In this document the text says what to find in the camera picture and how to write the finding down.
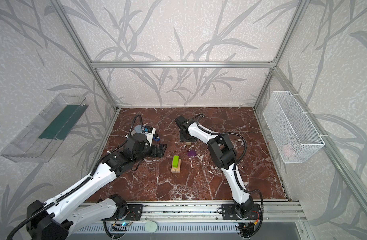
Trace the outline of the purple block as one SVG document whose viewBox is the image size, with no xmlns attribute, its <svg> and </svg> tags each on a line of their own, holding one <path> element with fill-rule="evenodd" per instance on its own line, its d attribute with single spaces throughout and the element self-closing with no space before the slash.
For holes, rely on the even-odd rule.
<svg viewBox="0 0 367 240">
<path fill-rule="evenodd" d="M 197 152 L 195 150 L 190 150 L 190 151 L 188 151 L 187 155 L 188 155 L 189 158 L 194 158 L 194 157 L 197 156 Z"/>
</svg>

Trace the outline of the green block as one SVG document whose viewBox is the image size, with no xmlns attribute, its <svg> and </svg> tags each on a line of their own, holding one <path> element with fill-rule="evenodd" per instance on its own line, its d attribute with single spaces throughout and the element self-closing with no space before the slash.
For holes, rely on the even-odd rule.
<svg viewBox="0 0 367 240">
<path fill-rule="evenodd" d="M 178 168 L 178 166 L 179 166 L 179 156 L 173 156 L 172 167 Z"/>
</svg>

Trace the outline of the wood block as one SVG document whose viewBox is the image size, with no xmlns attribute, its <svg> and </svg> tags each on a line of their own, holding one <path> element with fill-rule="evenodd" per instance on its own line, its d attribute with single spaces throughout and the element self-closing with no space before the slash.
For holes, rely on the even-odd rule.
<svg viewBox="0 0 367 240">
<path fill-rule="evenodd" d="M 171 172 L 172 173 L 180 173 L 180 166 L 181 166 L 181 159 L 179 159 L 179 166 L 178 166 L 178 168 L 171 167 Z"/>
</svg>

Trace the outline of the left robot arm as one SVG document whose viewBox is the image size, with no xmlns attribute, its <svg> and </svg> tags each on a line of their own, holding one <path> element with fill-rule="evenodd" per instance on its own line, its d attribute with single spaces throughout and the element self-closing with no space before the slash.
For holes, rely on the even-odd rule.
<svg viewBox="0 0 367 240">
<path fill-rule="evenodd" d="M 59 195 L 35 201 L 27 207 L 25 227 L 34 240 L 65 240 L 73 232 L 99 220 L 121 219 L 129 213 L 127 202 L 118 194 L 78 210 L 80 204 L 106 184 L 130 171 L 147 157 L 163 157 L 167 145 L 153 145 L 152 136 L 135 133 L 112 152 L 106 154 L 91 173 Z"/>
</svg>

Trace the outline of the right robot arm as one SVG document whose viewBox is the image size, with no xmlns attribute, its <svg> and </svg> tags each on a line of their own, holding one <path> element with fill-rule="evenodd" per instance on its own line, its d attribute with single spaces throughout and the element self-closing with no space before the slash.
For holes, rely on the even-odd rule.
<svg viewBox="0 0 367 240">
<path fill-rule="evenodd" d="M 180 129 L 180 140 L 182 142 L 200 140 L 207 144 L 214 165 L 221 169 L 227 179 L 236 210 L 240 211 L 240 215 L 244 218 L 244 215 L 254 205 L 237 168 L 238 162 L 245 155 L 246 150 L 243 151 L 240 158 L 237 158 L 237 152 L 229 137 L 234 133 L 211 131 L 199 123 L 201 117 L 202 115 L 197 115 L 195 118 L 186 119 L 184 116 L 179 116 L 175 119 L 175 123 Z"/>
</svg>

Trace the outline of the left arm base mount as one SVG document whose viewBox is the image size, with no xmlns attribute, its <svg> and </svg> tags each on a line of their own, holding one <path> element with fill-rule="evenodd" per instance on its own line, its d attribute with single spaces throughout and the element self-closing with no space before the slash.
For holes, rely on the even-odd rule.
<svg viewBox="0 0 367 240">
<path fill-rule="evenodd" d="M 111 220 L 119 221 L 140 221 L 142 215 L 142 204 L 130 204 L 126 208 L 121 208 L 117 211 Z"/>
</svg>

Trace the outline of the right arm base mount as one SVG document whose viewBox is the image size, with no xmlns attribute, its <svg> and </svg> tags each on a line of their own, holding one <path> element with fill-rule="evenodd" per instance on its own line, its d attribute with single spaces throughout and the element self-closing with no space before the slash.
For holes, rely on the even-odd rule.
<svg viewBox="0 0 367 240">
<path fill-rule="evenodd" d="M 222 215 L 223 220 L 248 220 L 257 221 L 260 218 L 261 206 L 259 204 L 254 204 L 252 210 L 248 213 L 246 217 L 239 217 L 237 215 L 236 206 L 234 204 L 222 204 L 220 208 L 217 209 L 217 213 Z"/>
</svg>

